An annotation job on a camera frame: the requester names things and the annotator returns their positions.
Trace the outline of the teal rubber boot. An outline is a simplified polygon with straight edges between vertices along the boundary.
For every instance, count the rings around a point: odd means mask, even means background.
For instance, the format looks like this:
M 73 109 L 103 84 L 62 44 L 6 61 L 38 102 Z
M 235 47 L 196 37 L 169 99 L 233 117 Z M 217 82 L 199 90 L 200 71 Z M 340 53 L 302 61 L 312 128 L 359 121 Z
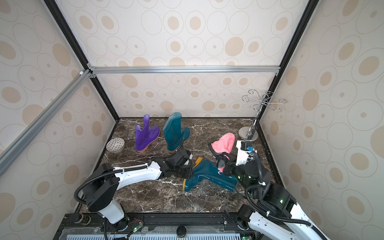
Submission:
M 184 179 L 183 191 L 191 191 L 198 183 L 208 180 L 226 190 L 235 191 L 237 179 L 227 177 L 212 162 L 199 157 L 193 167 L 193 175 L 189 179 Z
M 190 137 L 191 130 L 188 127 L 182 128 L 182 114 L 173 113 L 163 127 L 163 133 L 167 142 L 169 152 L 174 152 L 177 148 L 187 141 Z

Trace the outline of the purple rubber boot yellow sole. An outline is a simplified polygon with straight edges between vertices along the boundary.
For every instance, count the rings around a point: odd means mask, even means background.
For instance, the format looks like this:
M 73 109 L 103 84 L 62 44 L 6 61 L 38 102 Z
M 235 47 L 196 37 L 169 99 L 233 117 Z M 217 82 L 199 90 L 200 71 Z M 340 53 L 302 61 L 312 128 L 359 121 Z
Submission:
M 148 114 L 143 117 L 143 127 L 136 125 L 136 150 L 140 153 L 144 152 L 148 146 L 154 142 L 160 135 L 158 126 L 150 127 L 150 116 Z

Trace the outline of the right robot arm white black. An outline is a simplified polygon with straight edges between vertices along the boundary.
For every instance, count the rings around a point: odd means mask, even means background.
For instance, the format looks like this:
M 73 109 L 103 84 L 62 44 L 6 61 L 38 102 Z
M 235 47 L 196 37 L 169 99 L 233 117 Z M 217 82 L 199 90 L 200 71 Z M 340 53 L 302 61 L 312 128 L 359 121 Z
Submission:
M 221 157 L 225 163 L 224 174 L 237 179 L 249 202 L 238 211 L 240 229 L 254 230 L 271 240 L 327 239 L 293 195 L 270 181 L 270 172 L 256 152 L 246 152 L 242 162 L 228 153 L 222 153 Z

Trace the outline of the pink cloth black trim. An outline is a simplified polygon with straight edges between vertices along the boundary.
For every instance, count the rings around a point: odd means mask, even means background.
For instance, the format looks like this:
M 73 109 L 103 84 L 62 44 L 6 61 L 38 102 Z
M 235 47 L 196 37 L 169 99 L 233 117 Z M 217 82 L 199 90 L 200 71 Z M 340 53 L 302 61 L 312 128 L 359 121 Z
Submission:
M 225 168 L 224 157 L 227 159 L 229 158 L 227 155 L 223 155 L 223 153 L 230 154 L 233 149 L 234 142 L 235 135 L 227 133 L 214 143 L 208 144 L 209 150 L 217 161 L 217 168 L 220 172 L 222 172 Z

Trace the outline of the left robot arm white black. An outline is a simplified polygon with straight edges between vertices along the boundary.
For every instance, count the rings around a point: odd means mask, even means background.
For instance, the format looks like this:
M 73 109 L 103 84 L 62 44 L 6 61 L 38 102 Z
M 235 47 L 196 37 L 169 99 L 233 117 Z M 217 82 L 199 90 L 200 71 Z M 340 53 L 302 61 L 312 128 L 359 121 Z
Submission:
M 103 164 L 75 190 L 74 199 L 110 224 L 127 222 L 123 207 L 114 200 L 117 190 L 171 176 L 189 179 L 193 175 L 192 158 L 189 150 L 179 148 L 166 158 L 156 158 L 142 165 L 120 168 Z

